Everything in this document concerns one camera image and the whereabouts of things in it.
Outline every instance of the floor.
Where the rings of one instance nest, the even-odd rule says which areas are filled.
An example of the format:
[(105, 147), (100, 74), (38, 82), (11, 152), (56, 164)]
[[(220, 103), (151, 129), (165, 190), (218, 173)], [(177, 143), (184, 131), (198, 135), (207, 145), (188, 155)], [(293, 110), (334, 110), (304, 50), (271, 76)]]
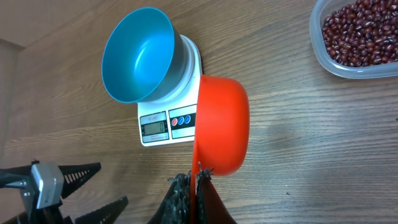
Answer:
[[(315, 0), (110, 0), (19, 54), (0, 167), (32, 159), (101, 162), (100, 173), (64, 201), (73, 218), (127, 195), (117, 223), (146, 223), (190, 169), (192, 143), (142, 147), (136, 105), (113, 101), (101, 58), (118, 22), (161, 8), (197, 44), (205, 74), (241, 82), (251, 132), (243, 166), (214, 177), (238, 223), (396, 223), (398, 78), (347, 80), (312, 49)], [(1, 220), (23, 210), (16, 191)]]
[(2, 0), (0, 39), (28, 47), (105, 0)]
[[(9, 126), (10, 105), (14, 86), (15, 70), (17, 67), (18, 54), (22, 50), (20, 46), (11, 44), (0, 39), (0, 158), (4, 151)], [(19, 200), (19, 193), (16, 190), (1, 189), (0, 201), (9, 198), (17, 198), (8, 201), (12, 206), (3, 206), (0, 212), (0, 223), (6, 221), (8, 214), (17, 212), (16, 208), (22, 207), (22, 200)]]

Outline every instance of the blue button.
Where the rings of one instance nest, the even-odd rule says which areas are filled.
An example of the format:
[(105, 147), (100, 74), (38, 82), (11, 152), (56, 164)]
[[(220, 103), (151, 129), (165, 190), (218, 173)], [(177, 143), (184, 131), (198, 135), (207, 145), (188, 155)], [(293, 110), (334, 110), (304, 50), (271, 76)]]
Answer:
[(188, 124), (191, 121), (191, 116), (186, 115), (185, 117), (185, 124)]
[(178, 119), (178, 124), (181, 125), (182, 123), (184, 123), (184, 117), (180, 117)]

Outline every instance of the red beans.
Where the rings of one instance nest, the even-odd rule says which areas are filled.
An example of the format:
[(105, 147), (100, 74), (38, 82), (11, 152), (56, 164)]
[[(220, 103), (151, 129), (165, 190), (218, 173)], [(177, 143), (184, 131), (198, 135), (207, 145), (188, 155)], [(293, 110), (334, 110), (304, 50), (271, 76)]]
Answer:
[(398, 0), (357, 0), (323, 21), (329, 56), (345, 66), (398, 61)]

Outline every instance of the scale display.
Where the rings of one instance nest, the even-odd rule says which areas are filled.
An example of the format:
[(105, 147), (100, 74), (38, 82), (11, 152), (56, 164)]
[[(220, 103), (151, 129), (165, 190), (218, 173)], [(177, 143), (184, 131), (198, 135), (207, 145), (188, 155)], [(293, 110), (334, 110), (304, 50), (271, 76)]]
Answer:
[(144, 132), (145, 132), (145, 135), (151, 135), (151, 134), (157, 134), (157, 133), (164, 132), (163, 121), (144, 125)]

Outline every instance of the digital scale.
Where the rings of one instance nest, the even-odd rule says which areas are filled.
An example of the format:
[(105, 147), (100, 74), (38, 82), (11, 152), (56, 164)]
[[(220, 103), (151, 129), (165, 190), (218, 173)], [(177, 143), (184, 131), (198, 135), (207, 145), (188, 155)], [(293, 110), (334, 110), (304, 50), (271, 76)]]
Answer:
[(159, 100), (137, 103), (143, 146), (193, 141), (195, 138), (201, 58), (196, 45), (184, 35), (181, 38), (188, 60), (178, 85)]

